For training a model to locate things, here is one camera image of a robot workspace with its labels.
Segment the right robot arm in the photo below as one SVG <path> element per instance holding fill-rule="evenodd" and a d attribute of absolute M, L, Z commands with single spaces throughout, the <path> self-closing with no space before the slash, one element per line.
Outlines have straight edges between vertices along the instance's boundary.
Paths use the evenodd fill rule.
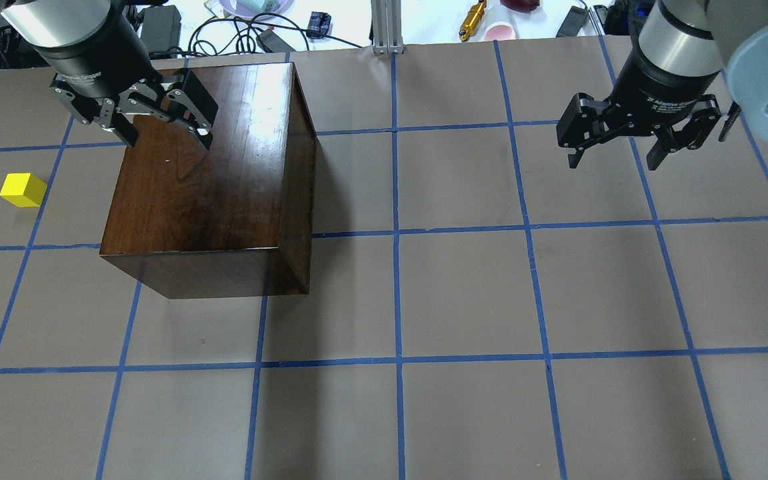
<path fill-rule="evenodd" d="M 768 142 L 768 1 L 657 1 L 609 96 L 579 92 L 557 123 L 568 167 L 616 137 L 655 137 L 647 167 L 696 150 L 716 128 L 721 107 L 707 90 L 725 74 L 731 95 L 720 136 L 744 115 Z"/>

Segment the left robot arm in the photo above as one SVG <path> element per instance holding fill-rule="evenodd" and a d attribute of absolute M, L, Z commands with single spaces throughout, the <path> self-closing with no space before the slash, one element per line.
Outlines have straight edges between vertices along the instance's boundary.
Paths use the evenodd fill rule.
<path fill-rule="evenodd" d="M 132 147 L 129 115 L 179 125 L 209 149 L 219 106 L 192 70 L 156 70 L 125 1 L 0 1 L 0 19 L 55 71 L 51 90 L 76 119 Z"/>

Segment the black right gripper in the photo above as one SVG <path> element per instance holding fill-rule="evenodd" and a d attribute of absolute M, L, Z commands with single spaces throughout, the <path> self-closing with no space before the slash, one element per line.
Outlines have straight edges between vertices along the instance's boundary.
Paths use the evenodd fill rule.
<path fill-rule="evenodd" d="M 715 95 L 707 93 L 716 74 L 687 77 L 653 64 L 633 47 L 607 101 L 579 92 L 557 123 L 558 146 L 567 150 L 569 168 L 577 168 L 585 150 L 630 131 L 652 131 L 656 142 L 646 157 L 655 171 L 668 155 L 696 150 L 721 118 Z M 688 118 L 674 131 L 673 126 Z"/>

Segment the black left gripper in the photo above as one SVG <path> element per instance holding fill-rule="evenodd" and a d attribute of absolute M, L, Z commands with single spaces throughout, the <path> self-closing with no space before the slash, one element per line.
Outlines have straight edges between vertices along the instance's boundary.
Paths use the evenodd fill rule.
<path fill-rule="evenodd" d="M 72 45 L 36 50 L 71 88 L 79 115 L 98 122 L 128 148 L 136 146 L 139 133 L 119 112 L 119 103 L 122 111 L 130 107 L 130 113 L 183 128 L 202 149 L 210 149 L 216 100 L 190 68 L 159 74 L 124 15 L 108 15 L 98 30 Z"/>

